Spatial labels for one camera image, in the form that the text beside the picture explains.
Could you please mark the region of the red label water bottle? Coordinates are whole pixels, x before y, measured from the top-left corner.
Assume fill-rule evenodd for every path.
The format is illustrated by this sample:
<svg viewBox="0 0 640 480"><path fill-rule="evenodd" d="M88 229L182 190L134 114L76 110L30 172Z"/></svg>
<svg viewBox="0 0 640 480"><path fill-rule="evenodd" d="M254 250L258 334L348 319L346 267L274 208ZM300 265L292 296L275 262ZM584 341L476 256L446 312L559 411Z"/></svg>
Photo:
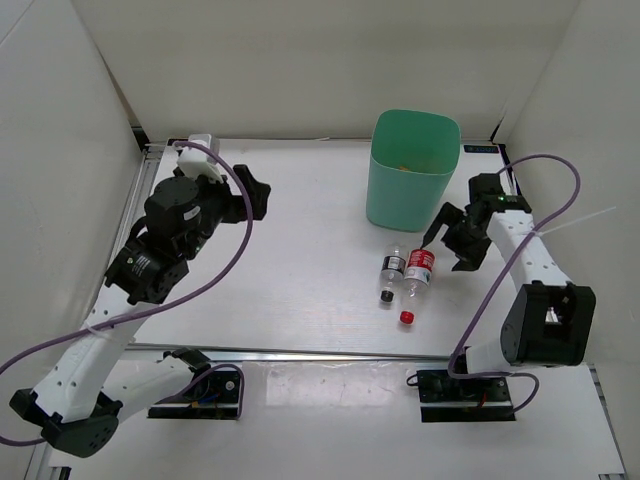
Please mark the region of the red label water bottle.
<svg viewBox="0 0 640 480"><path fill-rule="evenodd" d="M399 320L404 325L412 325L422 310L435 260L435 255L424 248L414 249L409 254L400 299Z"/></svg>

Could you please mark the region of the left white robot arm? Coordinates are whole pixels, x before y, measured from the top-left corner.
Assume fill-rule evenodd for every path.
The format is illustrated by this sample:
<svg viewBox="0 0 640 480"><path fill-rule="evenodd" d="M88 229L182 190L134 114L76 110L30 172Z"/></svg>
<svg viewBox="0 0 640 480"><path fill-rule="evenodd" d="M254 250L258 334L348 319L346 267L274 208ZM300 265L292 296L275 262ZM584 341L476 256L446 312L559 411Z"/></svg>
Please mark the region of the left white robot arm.
<svg viewBox="0 0 640 480"><path fill-rule="evenodd" d="M117 383L109 376L134 334L152 315L174 308L171 290L221 224L251 227L264 218L271 188L245 165L221 175L209 164L181 166L160 181L144 214L109 265L83 327L31 347L2 364L8 370L44 349L67 348L35 386L9 405L40 429L39 442L78 458L101 450L126 419L172 397L194 401L210 386L206 356L181 348Z"/></svg>

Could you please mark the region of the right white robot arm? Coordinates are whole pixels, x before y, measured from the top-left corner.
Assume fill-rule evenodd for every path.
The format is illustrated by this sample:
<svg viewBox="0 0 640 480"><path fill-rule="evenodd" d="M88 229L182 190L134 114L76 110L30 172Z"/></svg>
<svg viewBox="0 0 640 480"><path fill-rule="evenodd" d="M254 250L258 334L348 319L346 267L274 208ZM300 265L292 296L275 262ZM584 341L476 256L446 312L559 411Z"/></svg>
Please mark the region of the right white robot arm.
<svg viewBox="0 0 640 480"><path fill-rule="evenodd" d="M478 270L490 247L500 252L516 297L491 340L463 345L452 356L449 387L470 400L485 376L506 376L524 367L577 366L585 356L596 306L594 291L575 284L534 231L532 210L521 195L507 194L496 173L471 178L469 203L445 203L423 237L436 234L454 253L454 270Z"/></svg>

